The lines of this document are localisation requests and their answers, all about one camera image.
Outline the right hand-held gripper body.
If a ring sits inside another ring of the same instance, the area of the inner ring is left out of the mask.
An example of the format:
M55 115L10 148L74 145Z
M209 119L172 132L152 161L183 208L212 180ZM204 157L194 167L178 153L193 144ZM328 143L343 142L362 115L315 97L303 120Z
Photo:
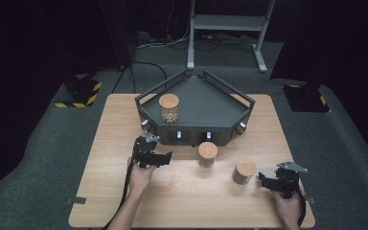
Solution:
M275 173L281 182L281 192L284 197L291 197L293 192L299 191L300 173L307 173L308 169L291 161L278 163L277 166Z

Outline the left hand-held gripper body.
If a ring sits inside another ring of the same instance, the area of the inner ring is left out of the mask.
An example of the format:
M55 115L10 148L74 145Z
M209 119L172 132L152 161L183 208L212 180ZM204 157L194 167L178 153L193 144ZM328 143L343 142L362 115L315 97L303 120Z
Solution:
M157 158L154 150L157 146L159 137L155 136L146 130L142 136L139 136L133 145L132 158L142 169L147 166L157 166Z

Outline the glass jar of dark nuts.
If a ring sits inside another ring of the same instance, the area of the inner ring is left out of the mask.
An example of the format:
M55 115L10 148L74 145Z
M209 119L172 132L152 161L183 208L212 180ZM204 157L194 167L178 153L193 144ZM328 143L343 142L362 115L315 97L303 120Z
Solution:
M212 142L203 142L198 146L198 165L211 168L218 155L218 147Z

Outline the glass jar of pale beans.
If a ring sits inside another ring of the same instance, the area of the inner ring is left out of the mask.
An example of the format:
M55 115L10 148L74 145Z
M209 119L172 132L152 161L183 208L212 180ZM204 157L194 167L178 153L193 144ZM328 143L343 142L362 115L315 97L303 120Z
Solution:
M162 121L166 123L175 123L178 120L179 98L174 94L165 94L160 97Z

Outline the dark grey corner rack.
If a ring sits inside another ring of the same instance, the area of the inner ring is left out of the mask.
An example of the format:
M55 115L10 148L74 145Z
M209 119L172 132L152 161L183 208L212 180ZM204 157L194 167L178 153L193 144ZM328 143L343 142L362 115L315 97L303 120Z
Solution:
M178 116L162 120L159 100L166 94L178 97ZM205 71L199 76L178 73L135 98L142 129L157 136L163 145L198 146L228 144L246 130L255 101L226 81Z

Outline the person's left hand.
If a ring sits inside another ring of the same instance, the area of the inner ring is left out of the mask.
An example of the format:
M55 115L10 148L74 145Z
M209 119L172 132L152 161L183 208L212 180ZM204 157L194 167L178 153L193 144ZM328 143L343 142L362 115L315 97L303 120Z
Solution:
M128 166L131 169L128 194L130 196L141 196L149 186L156 166L148 166L142 169L131 157L128 158Z

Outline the person's right hand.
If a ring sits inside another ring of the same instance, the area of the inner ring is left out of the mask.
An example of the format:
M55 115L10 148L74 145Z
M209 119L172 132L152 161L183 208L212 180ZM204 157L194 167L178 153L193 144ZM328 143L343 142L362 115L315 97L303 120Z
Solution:
M290 198L283 198L282 194L273 191L277 215L285 230L300 230L298 220L301 216L300 197L293 194Z

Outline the glass jar of brown contents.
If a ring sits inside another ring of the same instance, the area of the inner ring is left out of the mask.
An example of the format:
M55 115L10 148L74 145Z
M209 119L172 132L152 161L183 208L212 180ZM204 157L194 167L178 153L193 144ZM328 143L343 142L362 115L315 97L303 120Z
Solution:
M240 159L236 162L232 173L232 179L238 185L245 185L256 171L256 163L252 159Z

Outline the black base with striped edge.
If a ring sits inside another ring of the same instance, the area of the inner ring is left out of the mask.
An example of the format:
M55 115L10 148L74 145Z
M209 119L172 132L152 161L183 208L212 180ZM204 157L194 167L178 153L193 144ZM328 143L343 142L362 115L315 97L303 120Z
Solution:
M54 106L57 108L88 107L96 101L102 83L91 79L78 79L65 82L54 97Z
M318 90L310 92L302 85L284 85L283 91L290 109L294 112L327 113L330 111L325 98Z

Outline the grey metal stand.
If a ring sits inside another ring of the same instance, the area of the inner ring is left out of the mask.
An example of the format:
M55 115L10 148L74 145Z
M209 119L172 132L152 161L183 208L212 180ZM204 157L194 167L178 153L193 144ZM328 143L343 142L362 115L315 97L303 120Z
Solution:
M271 14L276 0L268 0L264 16L245 15L213 15L197 14L196 0L191 0L190 5L190 35L187 55L187 69L195 68L195 32L196 30L214 31L245 31L258 32L257 42L252 45L252 52L257 61L261 73L267 72L267 67L261 52L265 39L265 33L270 22Z

